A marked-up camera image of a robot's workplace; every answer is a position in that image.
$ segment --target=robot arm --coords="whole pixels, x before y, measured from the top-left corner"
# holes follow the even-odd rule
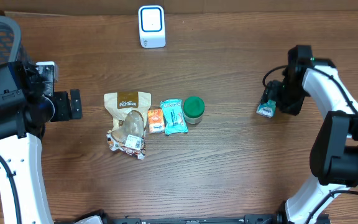
[[[67,92],[54,92],[56,77],[53,62],[38,67],[23,62],[0,65],[0,193],[5,224],[53,223],[41,166],[45,123],[82,117],[79,90],[71,90],[70,104]]]
[[[349,99],[353,101],[353,105],[358,111],[358,103],[353,99],[348,90],[339,79],[336,68],[330,66],[315,66],[329,75],[332,75],[347,93]],[[307,69],[302,81],[303,89],[314,99],[323,119],[325,119],[328,111],[343,111],[347,114],[353,114],[351,109],[339,91],[337,86],[328,77],[323,76],[319,72]],[[327,194],[334,190],[349,190],[350,187],[342,184],[321,185],[314,175],[310,175],[308,180],[302,185],[301,189],[285,204],[287,220],[294,224],[306,223],[310,213],[325,198]],[[340,194],[330,197],[323,206],[313,215],[310,223],[316,223],[319,214]]]
[[[347,138],[358,141],[358,116],[344,94],[357,112],[358,103],[340,81],[332,61],[314,58],[310,46],[297,45],[288,52],[283,75],[282,82],[268,83],[261,103],[273,100],[280,111],[297,115],[304,98],[311,96],[324,123],[310,154],[312,175],[278,214],[283,217],[281,223],[316,223],[319,214],[339,196],[331,192],[345,192],[358,185],[358,146],[346,145]]]

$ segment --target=blue snack package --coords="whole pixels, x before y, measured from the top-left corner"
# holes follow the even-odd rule
[[[259,103],[256,113],[271,118],[273,117],[275,110],[276,110],[276,102],[274,100],[268,100],[267,103],[264,104]]]
[[[160,107],[167,121],[165,134],[187,133],[187,125],[183,119],[183,110],[180,99],[161,101]]]

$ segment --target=small white object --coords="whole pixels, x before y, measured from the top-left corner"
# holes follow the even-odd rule
[[[103,222],[100,216],[94,215],[92,217],[88,217],[81,221],[78,221],[75,224],[103,224]]]
[[[127,140],[125,141],[125,147],[140,150],[141,146],[142,146],[142,138],[133,136],[131,134],[128,135]]]
[[[55,82],[59,81],[59,66],[52,61],[49,62],[37,62],[36,65],[53,65],[53,78],[55,79]]]
[[[164,10],[161,6],[142,6],[139,11],[140,44],[144,48],[165,46]]]

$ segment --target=white box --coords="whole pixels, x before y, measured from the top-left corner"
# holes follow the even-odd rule
[[[144,48],[165,46],[164,10],[161,6],[142,6],[138,11],[140,44]]]

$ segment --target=brown snack bag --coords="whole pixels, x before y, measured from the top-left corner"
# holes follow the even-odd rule
[[[152,104],[152,95],[143,92],[118,92],[104,95],[104,107],[109,111],[112,120],[112,130],[115,131],[125,121],[128,113],[136,110],[142,115],[144,127],[147,124],[147,111]]]
[[[120,92],[104,95],[104,107],[113,117],[112,130],[106,134],[112,151],[119,149],[138,159],[145,157],[145,130],[151,94]]]

